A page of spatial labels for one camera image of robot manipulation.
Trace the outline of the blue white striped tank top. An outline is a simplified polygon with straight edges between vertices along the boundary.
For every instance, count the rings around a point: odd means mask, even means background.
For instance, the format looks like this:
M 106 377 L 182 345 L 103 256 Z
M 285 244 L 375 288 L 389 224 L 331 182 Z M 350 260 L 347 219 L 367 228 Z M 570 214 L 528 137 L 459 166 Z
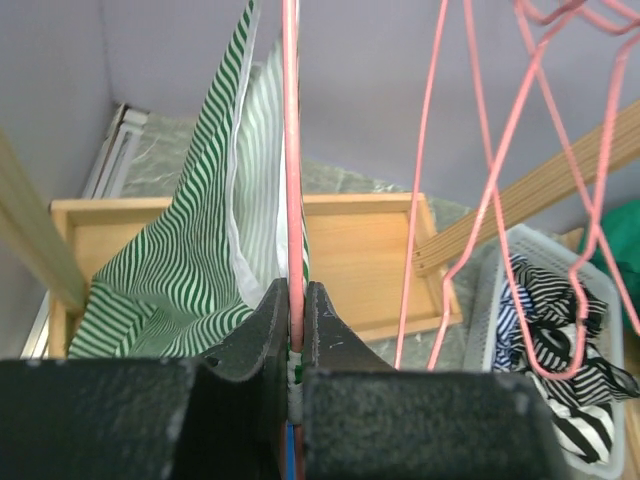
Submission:
M 495 340 L 492 369 L 511 371 L 520 362 L 524 347 L 516 302 L 507 280 L 504 281 L 500 291 Z

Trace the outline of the pink hanger with blue top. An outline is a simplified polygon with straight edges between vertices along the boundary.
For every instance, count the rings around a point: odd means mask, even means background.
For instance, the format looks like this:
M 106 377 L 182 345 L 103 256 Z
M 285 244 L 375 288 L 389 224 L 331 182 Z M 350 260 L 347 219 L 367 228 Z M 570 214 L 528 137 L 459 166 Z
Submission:
M 619 289 L 620 298 L 631 324 L 635 329 L 639 328 L 638 314 L 632 304 L 622 274 L 614 261 L 608 240 L 601 227 L 602 208 L 604 205 L 608 174 L 623 163 L 639 155 L 639 146 L 631 144 L 632 141 L 639 140 L 639 104 L 634 103 L 623 111 L 618 110 L 629 56 L 636 44 L 639 43 L 639 15 L 618 1 L 607 1 L 605 4 L 626 18 L 628 23 L 623 26 L 616 26 L 589 10 L 583 1 L 562 1 L 556 10 L 546 16 L 540 14 L 536 7 L 532 6 L 528 1 L 517 1 L 515 3 L 516 16 L 525 39 L 527 39 L 530 34 L 528 26 L 530 21 L 549 27 L 531 54 L 526 79 L 538 80 L 553 125 L 562 145 L 569 173 L 572 176 L 576 191 L 581 196 L 585 211 L 589 214 L 589 223 L 585 230 L 584 249 L 568 270 L 569 281 L 575 290 L 578 301 L 579 318 L 576 320 L 576 352 L 572 363 L 566 371 L 555 374 L 540 367 L 533 353 L 533 344 L 530 339 L 527 323 L 525 320 L 521 321 L 525 346 L 530 356 L 532 366 L 540 375 L 553 380 L 564 380 L 574 376 L 582 362 L 581 348 L 585 340 L 583 319 L 586 317 L 587 305 L 584 291 L 577 278 L 577 273 L 593 255 L 596 248 L 599 248 L 602 252 L 606 260 L 606 265 L 613 274 L 613 280 Z M 592 194 L 589 194 L 587 191 L 581 165 L 575 155 L 574 147 L 569 144 L 566 130 L 562 123 L 561 116 L 557 111 L 555 100 L 542 67 L 542 57 L 552 37 L 563 30 L 576 16 L 583 18 L 598 29 L 614 36 L 622 36 L 628 32 L 633 34 L 632 37 L 625 41 L 616 54 L 610 76 L 602 126 L 597 132 L 592 132 L 584 137 L 597 153 L 597 162 L 594 164 Z

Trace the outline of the black white striped tank top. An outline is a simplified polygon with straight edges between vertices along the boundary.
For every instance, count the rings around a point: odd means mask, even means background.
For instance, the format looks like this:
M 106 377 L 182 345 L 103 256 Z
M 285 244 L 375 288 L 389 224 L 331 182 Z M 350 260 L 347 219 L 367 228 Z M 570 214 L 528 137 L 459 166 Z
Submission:
M 561 447 L 587 464 L 607 464 L 614 444 L 613 405 L 639 396 L 639 384 L 626 370 L 602 356 L 598 349 L 603 326 L 586 322 L 581 367 L 565 380 L 540 376 L 528 362 L 526 350 L 513 337 L 513 370 L 535 384 L 552 411 L 552 422 Z M 576 326 L 571 321 L 531 321 L 529 332 L 537 362 L 549 372 L 563 372 L 576 351 Z

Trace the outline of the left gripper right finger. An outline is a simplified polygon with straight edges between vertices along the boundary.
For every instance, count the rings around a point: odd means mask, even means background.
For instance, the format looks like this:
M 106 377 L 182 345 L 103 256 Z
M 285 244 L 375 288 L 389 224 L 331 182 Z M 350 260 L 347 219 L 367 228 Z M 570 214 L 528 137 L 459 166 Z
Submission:
M 517 374 L 400 371 L 307 290 L 304 470 L 309 479 L 567 479 L 551 414 Z

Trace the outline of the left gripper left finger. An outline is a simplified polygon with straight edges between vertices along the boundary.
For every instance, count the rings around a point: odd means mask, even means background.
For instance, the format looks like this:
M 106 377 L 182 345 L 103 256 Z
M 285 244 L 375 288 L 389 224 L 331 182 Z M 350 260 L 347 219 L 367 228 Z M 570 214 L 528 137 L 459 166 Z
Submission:
M 288 289 L 188 358 L 7 360 L 5 479 L 279 479 Z

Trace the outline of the blue cloth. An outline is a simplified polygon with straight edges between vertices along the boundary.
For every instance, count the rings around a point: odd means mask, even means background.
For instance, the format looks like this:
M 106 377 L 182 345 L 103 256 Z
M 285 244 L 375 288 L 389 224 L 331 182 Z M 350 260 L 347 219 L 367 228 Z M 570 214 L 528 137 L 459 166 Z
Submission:
M 296 430 L 295 426 L 286 424 L 286 442 L 285 442 L 285 479 L 299 480 L 296 451 Z

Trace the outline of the green striped tank top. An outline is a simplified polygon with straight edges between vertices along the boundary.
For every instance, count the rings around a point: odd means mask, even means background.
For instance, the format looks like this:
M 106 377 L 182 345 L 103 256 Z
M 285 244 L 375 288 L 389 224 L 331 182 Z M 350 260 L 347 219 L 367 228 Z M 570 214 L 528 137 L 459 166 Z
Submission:
M 255 60 L 261 10 L 238 20 L 169 206 L 93 276 L 69 358 L 202 354 L 289 277 L 283 46 Z

